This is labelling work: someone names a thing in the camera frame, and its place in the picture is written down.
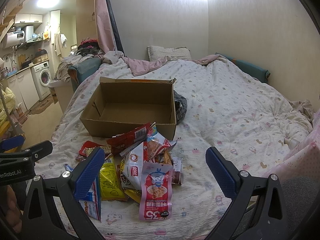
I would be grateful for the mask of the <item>left hand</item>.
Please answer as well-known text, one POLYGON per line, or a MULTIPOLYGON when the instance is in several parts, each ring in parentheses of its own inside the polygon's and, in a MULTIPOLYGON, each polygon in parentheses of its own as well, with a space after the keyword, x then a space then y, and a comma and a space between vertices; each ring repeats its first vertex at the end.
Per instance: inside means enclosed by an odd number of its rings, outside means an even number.
POLYGON ((8 210, 5 218, 8 224, 16 233, 20 233, 22 230, 22 220, 20 219, 21 212, 17 207, 17 199, 11 186, 7 186, 7 205, 8 210))

